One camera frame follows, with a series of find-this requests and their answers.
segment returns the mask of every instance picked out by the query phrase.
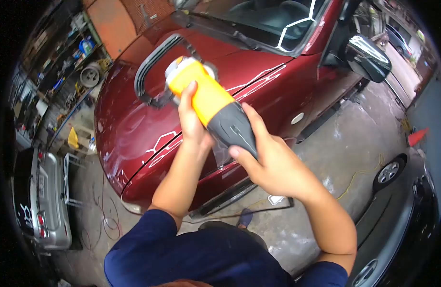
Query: car hood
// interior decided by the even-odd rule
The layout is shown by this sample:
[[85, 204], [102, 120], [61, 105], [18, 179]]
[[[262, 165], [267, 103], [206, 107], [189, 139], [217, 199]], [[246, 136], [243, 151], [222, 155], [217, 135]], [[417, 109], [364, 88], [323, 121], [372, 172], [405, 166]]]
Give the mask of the car hood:
[[[138, 37], [115, 61], [101, 88], [95, 109], [96, 146], [104, 172], [118, 193], [144, 164], [181, 133], [175, 105], [170, 103], [161, 109], [146, 106], [134, 92], [140, 64], [172, 33], [183, 35], [203, 60], [217, 67], [219, 83], [232, 95], [289, 60], [271, 53], [242, 50], [197, 31], [176, 27], [155, 45], [150, 43], [150, 36]], [[178, 45], [150, 70], [144, 82], [149, 94], [155, 96], [163, 91], [164, 71], [180, 55], [187, 52]]]

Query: car polisher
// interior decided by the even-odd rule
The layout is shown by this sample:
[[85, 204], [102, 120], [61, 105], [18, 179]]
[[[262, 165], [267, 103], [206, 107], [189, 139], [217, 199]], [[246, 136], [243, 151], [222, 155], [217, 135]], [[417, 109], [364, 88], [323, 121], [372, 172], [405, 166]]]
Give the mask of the car polisher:
[[[165, 71], [165, 91], [152, 98], [144, 89], [145, 76], [176, 44], [183, 44], [191, 56], [180, 56], [171, 62]], [[178, 104], [183, 89], [192, 81], [198, 83], [192, 106], [203, 126], [227, 147], [240, 146], [257, 159], [255, 137], [241, 105], [217, 82], [215, 67], [204, 62], [181, 35], [168, 37], [143, 61], [136, 73], [135, 92], [148, 106], [161, 108], [171, 100]]]

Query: red car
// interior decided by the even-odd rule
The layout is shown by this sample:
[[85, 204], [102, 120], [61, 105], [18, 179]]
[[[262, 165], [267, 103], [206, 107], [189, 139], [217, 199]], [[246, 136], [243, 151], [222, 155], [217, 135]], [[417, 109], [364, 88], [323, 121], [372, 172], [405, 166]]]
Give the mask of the red car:
[[[387, 41], [381, 7], [357, 2], [204, 1], [138, 36], [114, 62], [95, 110], [99, 159], [127, 210], [147, 209], [182, 142], [177, 107], [169, 102], [157, 108], [135, 94], [137, 69], [155, 47], [182, 35], [216, 67], [219, 83], [291, 146], [342, 97], [370, 80], [383, 81], [391, 69], [373, 43]], [[181, 55], [186, 49], [175, 46], [151, 68], [144, 81], [150, 96], [163, 91], [164, 71]], [[217, 149], [203, 168], [192, 215], [206, 215], [250, 185], [245, 170]]]

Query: electrical cord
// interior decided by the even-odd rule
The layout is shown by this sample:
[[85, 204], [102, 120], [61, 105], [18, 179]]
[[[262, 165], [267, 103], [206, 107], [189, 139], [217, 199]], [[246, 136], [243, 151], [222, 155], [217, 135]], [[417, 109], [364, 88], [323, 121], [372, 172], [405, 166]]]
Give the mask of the electrical cord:
[[[88, 233], [88, 231], [87, 231], [85, 228], [82, 228], [82, 235], [81, 235], [81, 237], [80, 237], [83, 246], [85, 246], [85, 248], [86, 248], [87, 250], [89, 250], [90, 252], [93, 251], [93, 250], [97, 247], [97, 245], [98, 245], [98, 243], [99, 243], [99, 240], [101, 239], [102, 230], [104, 230], [104, 233], [107, 235], [107, 237], [108, 237], [110, 240], [117, 241], [117, 240], [121, 237], [121, 230], [120, 230], [120, 228], [119, 228], [119, 223], [120, 223], [119, 212], [118, 212], [118, 210], [117, 210], [117, 206], [115, 205], [115, 202], [113, 201], [113, 199], [112, 199], [111, 196], [108, 196], [108, 197], [109, 197], [110, 201], [112, 202], [113, 207], [114, 207], [114, 209], [115, 209], [115, 214], [117, 215], [117, 220], [115, 220], [115, 219], [112, 218], [112, 217], [106, 217], [106, 214], [105, 214], [105, 212], [104, 212], [104, 180], [105, 180], [105, 176], [104, 176], [104, 174], [103, 174], [103, 175], [102, 175], [102, 194], [99, 195], [99, 196], [97, 197], [97, 199], [96, 199], [95, 197], [93, 198], [93, 201], [94, 201], [95, 205], [99, 208], [99, 210], [100, 210], [101, 213], [102, 213], [102, 220], [101, 220], [100, 225], [99, 225], [99, 236], [98, 236], [98, 240], [95, 242], [94, 245], [91, 245], [90, 234]], [[111, 225], [109, 224], [109, 221], [112, 221], [112, 222], [115, 224], [115, 226], [111, 226]], [[110, 236], [109, 233], [107, 232], [108, 229], [111, 230], [111, 231], [118, 230], [118, 231], [119, 231], [119, 235], [118, 235], [116, 238]], [[88, 239], [88, 243], [89, 243], [88, 246], [85, 244], [85, 240], [84, 240], [84, 238], [83, 238], [83, 237], [84, 237], [84, 235], [83, 235], [83, 234], [84, 234], [84, 231], [86, 232], [86, 236], [87, 236], [87, 239]]]
[[385, 165], [385, 159], [383, 158], [383, 154], [381, 154], [381, 153], [379, 153], [379, 163], [376, 165], [376, 167], [374, 168], [374, 169], [372, 169], [372, 170], [359, 170], [359, 171], [356, 171], [354, 174], [353, 174], [353, 176], [351, 177], [351, 181], [350, 181], [350, 185], [345, 189], [345, 191], [337, 198], [337, 200], [339, 200], [340, 198], [342, 198], [347, 192], [348, 192], [348, 190], [350, 189], [350, 187], [351, 187], [351, 185], [352, 185], [352, 183], [353, 183], [353, 181], [354, 181], [354, 179], [355, 179], [355, 176], [356, 175], [358, 175], [358, 174], [368, 174], [368, 173], [371, 173], [371, 172], [373, 172], [373, 171], [375, 171], [376, 169], [378, 169], [379, 167], [382, 167], [382, 166], [384, 166]]

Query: tail light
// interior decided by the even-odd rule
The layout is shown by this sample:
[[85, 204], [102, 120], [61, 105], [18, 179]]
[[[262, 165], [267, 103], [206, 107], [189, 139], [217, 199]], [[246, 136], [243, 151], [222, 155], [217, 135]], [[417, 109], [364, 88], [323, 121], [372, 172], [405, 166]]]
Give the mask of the tail light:
[[47, 238], [49, 233], [45, 227], [45, 212], [40, 212], [37, 214], [37, 220], [39, 222], [39, 233], [41, 238]]
[[39, 158], [40, 163], [43, 163], [45, 160], [45, 153], [39, 151], [39, 153], [37, 154], [37, 158]]

